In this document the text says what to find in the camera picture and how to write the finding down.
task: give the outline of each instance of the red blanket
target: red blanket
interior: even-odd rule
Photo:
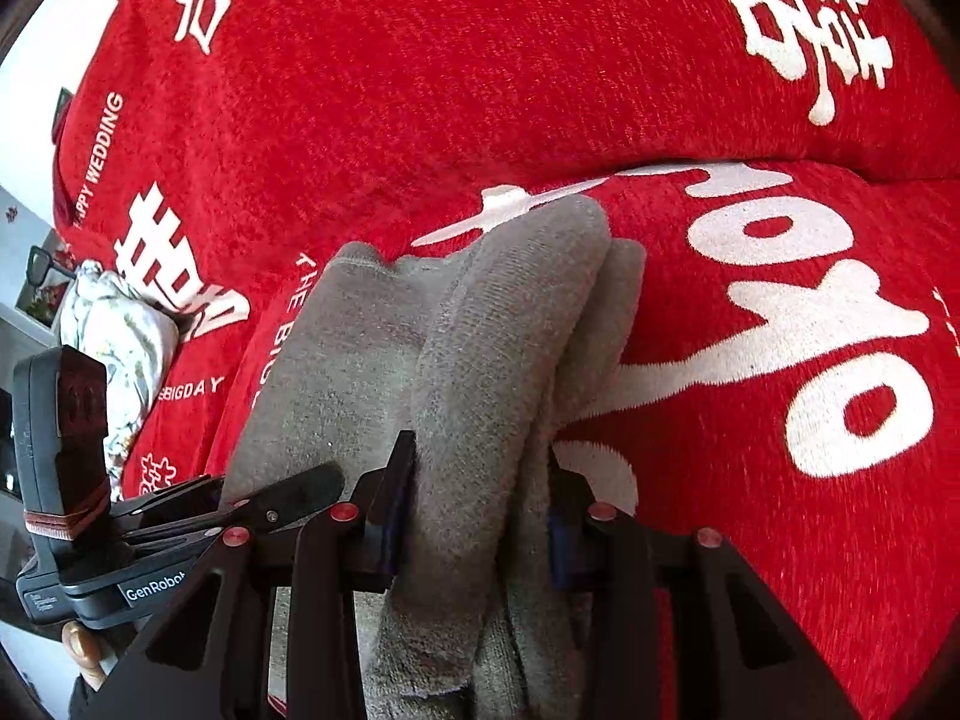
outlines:
[[[560,459],[728,533],[887,717],[960,607],[958,127],[895,0],[120,0],[59,226],[194,317],[126,490],[227,467],[343,242],[444,254],[606,176],[580,188],[650,258]],[[683,157],[804,161],[611,177]]]

